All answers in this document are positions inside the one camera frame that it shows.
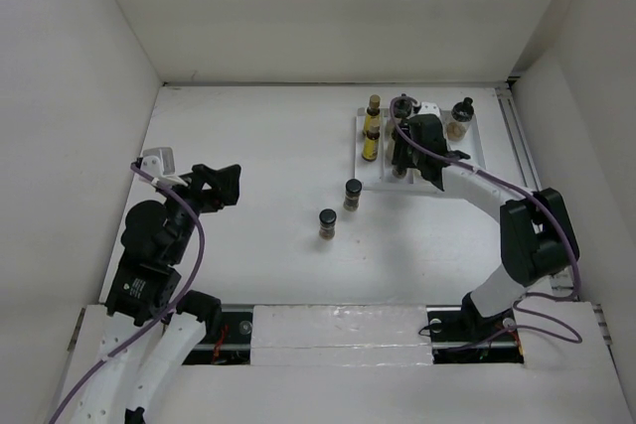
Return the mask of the black flip-lid shaker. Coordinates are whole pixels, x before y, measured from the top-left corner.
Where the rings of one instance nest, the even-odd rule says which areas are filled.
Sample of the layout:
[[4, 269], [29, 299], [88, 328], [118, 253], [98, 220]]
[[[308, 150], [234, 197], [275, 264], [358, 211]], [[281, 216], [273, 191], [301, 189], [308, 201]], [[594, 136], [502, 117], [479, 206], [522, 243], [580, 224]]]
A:
[[457, 102], [450, 110], [446, 123], [446, 135], [450, 141], [461, 141], [471, 124], [475, 115], [474, 100], [471, 97], [464, 97]]
[[395, 97], [391, 101], [390, 112], [397, 122], [408, 118], [419, 106], [418, 101], [405, 93]]
[[407, 144], [404, 142], [403, 138], [398, 134], [396, 130], [392, 133], [391, 139], [392, 147], [388, 150], [388, 156], [391, 160], [392, 174], [396, 178], [402, 179], [405, 177], [407, 172]]

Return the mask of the yellow label bottle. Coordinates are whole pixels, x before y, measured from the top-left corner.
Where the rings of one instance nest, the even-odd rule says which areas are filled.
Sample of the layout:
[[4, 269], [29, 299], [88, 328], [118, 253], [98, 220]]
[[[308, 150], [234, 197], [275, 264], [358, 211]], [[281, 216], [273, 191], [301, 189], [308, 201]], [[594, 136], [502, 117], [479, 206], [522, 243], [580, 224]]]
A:
[[369, 97], [368, 107], [366, 109], [365, 121], [363, 125], [363, 134], [367, 135], [369, 131], [379, 132], [381, 127], [381, 98], [377, 94]]
[[381, 122], [378, 117], [372, 117], [364, 128], [365, 140], [362, 149], [362, 158], [373, 162], [378, 158], [379, 142], [381, 137]]

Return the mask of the black cap spice jar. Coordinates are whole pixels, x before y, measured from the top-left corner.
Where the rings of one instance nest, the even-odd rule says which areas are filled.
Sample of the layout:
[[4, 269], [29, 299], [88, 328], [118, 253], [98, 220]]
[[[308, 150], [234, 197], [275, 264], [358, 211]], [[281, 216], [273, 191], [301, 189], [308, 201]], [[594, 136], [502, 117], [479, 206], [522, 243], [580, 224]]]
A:
[[323, 209], [319, 212], [319, 236], [330, 240], [335, 236], [337, 213], [332, 209]]
[[343, 207], [346, 211], [354, 212], [359, 207], [363, 184], [358, 179], [350, 179], [345, 184]]

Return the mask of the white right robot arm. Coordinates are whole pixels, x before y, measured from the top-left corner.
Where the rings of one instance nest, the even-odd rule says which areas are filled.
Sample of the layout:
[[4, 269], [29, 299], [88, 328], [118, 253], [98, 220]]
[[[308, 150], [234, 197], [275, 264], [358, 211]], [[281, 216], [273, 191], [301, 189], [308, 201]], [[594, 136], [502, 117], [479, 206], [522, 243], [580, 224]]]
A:
[[414, 169], [439, 191], [468, 202], [499, 225], [501, 263], [462, 299], [459, 311], [425, 326], [433, 333], [456, 334], [465, 347], [494, 341], [509, 331], [505, 319], [522, 301], [536, 297], [542, 279], [575, 268], [579, 249], [561, 194], [531, 191], [509, 183], [449, 148], [434, 114], [399, 119], [392, 112], [393, 165]]

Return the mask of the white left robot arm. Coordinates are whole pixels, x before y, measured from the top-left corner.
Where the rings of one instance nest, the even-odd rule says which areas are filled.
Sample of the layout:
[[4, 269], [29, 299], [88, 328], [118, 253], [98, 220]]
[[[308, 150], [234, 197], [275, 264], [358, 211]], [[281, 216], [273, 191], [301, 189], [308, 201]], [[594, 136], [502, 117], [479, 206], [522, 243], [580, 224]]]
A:
[[130, 169], [165, 200], [128, 211], [97, 361], [58, 404], [52, 423], [71, 402], [74, 423], [153, 422], [188, 354], [224, 333], [221, 300], [192, 284], [206, 248], [200, 217], [238, 203], [240, 166], [199, 164], [178, 176], [152, 154]]

